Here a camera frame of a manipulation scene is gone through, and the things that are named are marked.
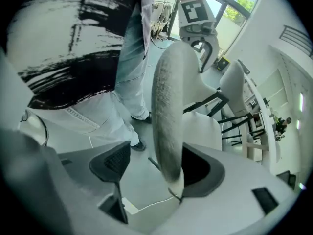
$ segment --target white chair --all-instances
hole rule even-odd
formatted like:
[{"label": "white chair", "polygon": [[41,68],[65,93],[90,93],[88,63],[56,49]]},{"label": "white chair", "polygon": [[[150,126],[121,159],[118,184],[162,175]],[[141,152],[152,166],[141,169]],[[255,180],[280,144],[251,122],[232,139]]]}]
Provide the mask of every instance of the white chair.
[{"label": "white chair", "polygon": [[222,109],[222,114],[226,119],[219,123],[232,122],[232,126],[222,130],[228,132],[252,119],[252,114],[246,107],[244,93],[245,73],[238,61],[230,64],[229,68],[220,80],[222,94],[229,100]]},{"label": "white chair", "polygon": [[183,108],[194,102],[204,104],[208,98],[220,95],[220,92],[203,83],[197,56],[188,44],[176,42],[163,52],[156,66],[152,87],[154,145],[159,168],[170,190],[178,197],[182,196],[184,186],[181,169],[183,141],[197,143],[202,137],[205,139],[202,144],[207,147],[222,148],[221,129],[216,120],[194,113],[181,116]]}]

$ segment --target white wall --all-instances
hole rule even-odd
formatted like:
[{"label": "white wall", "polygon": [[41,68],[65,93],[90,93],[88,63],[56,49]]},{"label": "white wall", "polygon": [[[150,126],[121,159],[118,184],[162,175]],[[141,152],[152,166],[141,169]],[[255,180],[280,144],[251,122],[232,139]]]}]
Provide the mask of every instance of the white wall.
[{"label": "white wall", "polygon": [[[298,132],[301,151],[301,169],[299,181],[305,183],[308,173],[313,168],[313,79],[306,72],[303,72],[299,65],[287,57],[282,57],[286,70],[285,80],[289,80],[291,85],[291,95],[293,97],[293,111],[295,121],[300,120],[301,128]],[[304,96],[304,107],[299,109],[299,95]]]},{"label": "white wall", "polygon": [[258,85],[258,91],[262,97],[266,97],[267,100],[274,96],[279,90],[284,87],[282,77],[277,69],[274,71],[262,84]]},{"label": "white wall", "polygon": [[302,72],[313,78],[313,60],[306,53],[278,38],[272,42],[271,46],[278,53],[281,53],[296,62]]},{"label": "white wall", "polygon": [[277,69],[277,53],[269,44],[278,39],[284,24],[305,32],[286,0],[259,0],[226,57],[242,60],[251,71],[250,77],[261,84]]}]

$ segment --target black and white shirt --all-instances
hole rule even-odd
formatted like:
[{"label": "black and white shirt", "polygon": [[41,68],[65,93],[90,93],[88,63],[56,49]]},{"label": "black and white shirt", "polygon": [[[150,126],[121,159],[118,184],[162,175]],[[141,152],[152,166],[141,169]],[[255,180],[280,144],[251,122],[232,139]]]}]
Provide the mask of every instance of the black and white shirt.
[{"label": "black and white shirt", "polygon": [[62,109],[114,90],[136,3],[148,50],[152,0],[17,1],[1,45],[34,92],[31,108]]}]

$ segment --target gray floor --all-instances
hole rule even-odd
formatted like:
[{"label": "gray floor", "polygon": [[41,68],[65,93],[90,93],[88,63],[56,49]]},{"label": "gray floor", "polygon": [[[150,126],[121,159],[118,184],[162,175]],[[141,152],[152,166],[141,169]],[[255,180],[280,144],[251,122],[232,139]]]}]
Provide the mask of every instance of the gray floor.
[{"label": "gray floor", "polygon": [[[172,41],[156,41],[159,47],[168,47]],[[144,78],[144,99],[148,110],[151,110],[152,81],[157,62],[164,50],[155,47],[152,43],[149,49],[148,66]],[[208,85],[218,88],[222,73],[216,69],[209,69],[202,78]],[[146,143],[144,152],[131,151],[131,162],[120,182],[122,196],[126,197],[136,208],[142,209],[152,203],[171,197],[161,173],[148,160],[149,156],[155,158],[151,125],[134,121],[121,104],[118,110],[125,121],[129,121]],[[82,150],[91,147],[89,137],[65,130],[51,122],[46,122],[50,132],[48,145],[54,147],[58,153]],[[92,145],[104,145],[102,141],[91,139]],[[178,204],[171,199],[161,204],[153,205],[140,211],[138,214],[129,215],[130,227],[145,233],[150,233],[157,225],[170,215]]]}]

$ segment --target white cable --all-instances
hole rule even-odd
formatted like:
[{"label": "white cable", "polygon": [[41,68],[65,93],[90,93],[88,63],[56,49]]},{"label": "white cable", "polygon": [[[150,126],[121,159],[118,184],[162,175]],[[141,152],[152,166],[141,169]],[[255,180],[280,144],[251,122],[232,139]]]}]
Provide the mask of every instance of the white cable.
[{"label": "white cable", "polygon": [[93,148],[93,145],[92,145],[92,142],[91,142],[91,138],[90,138],[90,136],[89,136],[89,141],[90,141],[90,145],[91,145],[91,147]]},{"label": "white cable", "polygon": [[150,37],[150,40],[151,40],[151,42],[153,43],[153,45],[154,45],[155,47],[157,47],[157,48],[159,48],[159,49],[166,49],[166,48],[161,48],[161,47],[157,46],[157,45],[155,44],[155,42],[152,40],[152,37]]},{"label": "white cable", "polygon": [[139,211],[142,211],[142,210],[144,210],[144,209],[146,209],[146,208],[148,208],[148,207],[150,207],[150,206],[154,206],[154,205],[156,205],[156,204],[166,202],[166,201],[168,201],[168,200],[170,200],[170,199],[172,199],[172,198],[174,198],[174,197],[170,197],[170,198],[168,198],[168,199],[165,199],[165,200],[162,200],[162,201],[158,201],[158,202],[152,203],[152,204],[150,204],[150,205],[148,205],[148,206],[146,206],[146,207],[140,209]]}]

